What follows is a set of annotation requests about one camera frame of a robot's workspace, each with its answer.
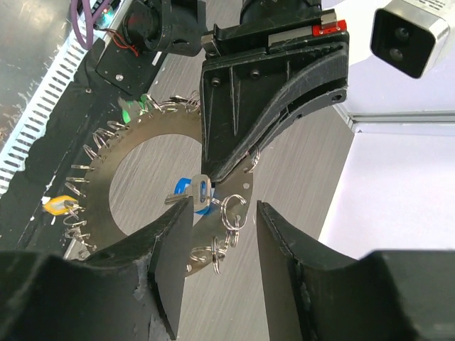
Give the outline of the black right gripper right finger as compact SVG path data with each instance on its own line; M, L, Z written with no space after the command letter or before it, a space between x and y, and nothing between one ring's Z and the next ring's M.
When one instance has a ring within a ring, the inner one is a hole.
M257 203L271 340L453 340L454 253L377 250L352 259Z

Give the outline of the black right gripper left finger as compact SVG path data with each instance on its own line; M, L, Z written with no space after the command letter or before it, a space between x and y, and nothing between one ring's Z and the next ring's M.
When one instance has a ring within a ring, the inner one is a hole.
M83 261L1 253L2 340L175 340L193 201Z

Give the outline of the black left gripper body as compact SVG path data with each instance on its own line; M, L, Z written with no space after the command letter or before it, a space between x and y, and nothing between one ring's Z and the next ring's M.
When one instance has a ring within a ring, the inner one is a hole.
M256 53L275 54L300 48L315 50L341 45L349 65L349 33L344 19L334 9L302 9L275 12L229 28L214 26L201 38L205 50L204 66L228 62Z

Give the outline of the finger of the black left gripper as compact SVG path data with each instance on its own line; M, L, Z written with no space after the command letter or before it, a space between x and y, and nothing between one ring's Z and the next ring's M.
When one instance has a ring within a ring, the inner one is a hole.
M329 45L203 65L202 172L223 181L286 107L347 87L344 60L341 45Z
M344 102L347 97L347 87L330 90L315 98L299 104L297 100L296 107L291 108L291 105L286 107L276 120L267 128L260 136L258 141L249 149L248 153L253 156L260 155L260 152L278 137L283 131L289 128L295 121L302 117L306 117L318 110L333 106Z

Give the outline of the blue key tag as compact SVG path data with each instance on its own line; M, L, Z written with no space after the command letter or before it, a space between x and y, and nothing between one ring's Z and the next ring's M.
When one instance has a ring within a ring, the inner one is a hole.
M173 190L173 194L174 195L179 195L179 194L184 193L188 186L191 187L191 179L190 178L180 178L178 180L178 182L176 183L176 186L175 186L175 188ZM211 186L210 194L214 195L214 193L215 193L215 185L210 185L210 186ZM206 185L202 186L203 194L205 194L207 192L206 187L207 187ZM193 198L193 203L194 202L198 203L198 198L196 198L196 199ZM202 215L207 215L209 213L209 211L210 211L210 206L207 206L203 210L195 211L195 214L201 215L201 216Z

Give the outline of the round steel keyring disc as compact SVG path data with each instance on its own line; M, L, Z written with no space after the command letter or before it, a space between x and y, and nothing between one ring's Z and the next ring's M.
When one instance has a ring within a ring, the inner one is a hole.
M180 178L204 174L200 167L201 111L197 96L172 97L164 102L149 100L149 113L125 124L112 121L92 135L94 147L86 147L90 162L81 177L71 177L66 187L80 208L64 219L65 236L84 251L95 254L135 233L147 223L137 217L127 226L118 213L120 193L127 193L126 208L138 214L151 208L157 217L173 204L164 200ZM246 225L253 190L253 169L258 156L246 157L215 185L207 215L195 214L187 272L207 266L219 271L229 249L236 247Z

